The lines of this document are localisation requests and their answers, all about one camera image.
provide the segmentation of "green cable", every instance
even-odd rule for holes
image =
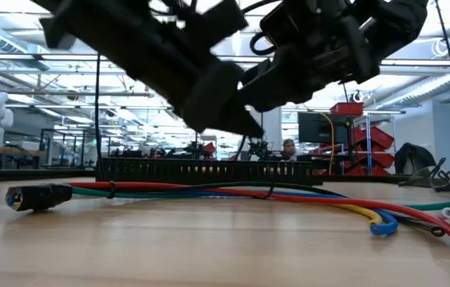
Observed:
[[[86,188],[73,187],[73,193],[76,195],[88,195],[88,196],[101,196],[107,197],[110,195],[109,191],[95,191]],[[191,199],[194,198],[194,195],[169,195],[160,193],[158,195],[153,194],[125,194],[125,193],[116,193],[116,198],[120,199]],[[450,207],[449,202],[437,202],[437,203],[429,203],[429,204],[406,204],[405,206],[411,207],[416,210],[422,211],[430,211],[430,210],[442,210],[445,207]]]
[[[438,202],[429,204],[408,204],[407,207],[414,208],[416,210],[429,211],[429,210],[442,210],[445,207],[450,207],[449,202]]]
[[[73,193],[75,195],[100,196],[100,197],[108,197],[110,195],[109,191],[95,191],[81,187],[73,187]],[[195,197],[194,195],[167,195],[167,194],[146,195],[146,194],[125,194],[120,192],[117,192],[114,196],[114,198],[119,199],[191,199],[194,197]]]

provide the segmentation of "blue cable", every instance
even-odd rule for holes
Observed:
[[[183,193],[190,193],[195,196],[228,196],[228,197],[235,197],[238,195],[229,195],[225,193],[220,192],[214,192],[214,191],[183,191]],[[308,197],[308,198],[325,198],[325,199],[343,199],[340,196],[334,196],[334,195],[317,195],[317,194],[310,194],[310,193],[290,193],[290,192],[274,192],[274,195],[288,195],[288,196],[301,196],[301,197]],[[393,217],[392,214],[390,214],[387,211],[380,210],[380,209],[373,209],[374,212],[378,213],[381,218],[383,218],[383,221],[385,224],[371,224],[370,225],[370,232],[373,235],[376,236],[382,236],[382,235],[390,235],[397,232],[397,227],[399,226],[399,223],[397,220]]]

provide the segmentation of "black cable tray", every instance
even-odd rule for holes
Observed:
[[[96,181],[155,182],[178,184],[266,181],[277,183],[322,184],[313,179],[314,163],[235,162],[191,159],[103,159],[104,172]]]

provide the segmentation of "person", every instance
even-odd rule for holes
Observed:
[[[293,140],[287,139],[283,141],[283,157],[288,161],[296,161],[296,147]]]

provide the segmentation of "black bag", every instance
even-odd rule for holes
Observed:
[[[395,154],[395,172],[398,175],[413,175],[424,167],[435,166],[432,154],[414,144],[405,143]]]

